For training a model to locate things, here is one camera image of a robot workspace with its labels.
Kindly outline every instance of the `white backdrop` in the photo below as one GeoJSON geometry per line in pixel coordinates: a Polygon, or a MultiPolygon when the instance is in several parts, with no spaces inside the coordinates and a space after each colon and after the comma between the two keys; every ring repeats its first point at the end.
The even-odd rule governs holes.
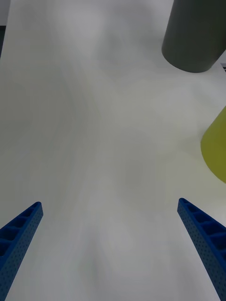
{"type": "Polygon", "coordinates": [[[226,186],[200,152],[226,75],[165,61],[171,6],[12,0],[0,226],[36,201],[44,217],[8,301],[217,300],[177,203],[226,224],[226,186]]]}

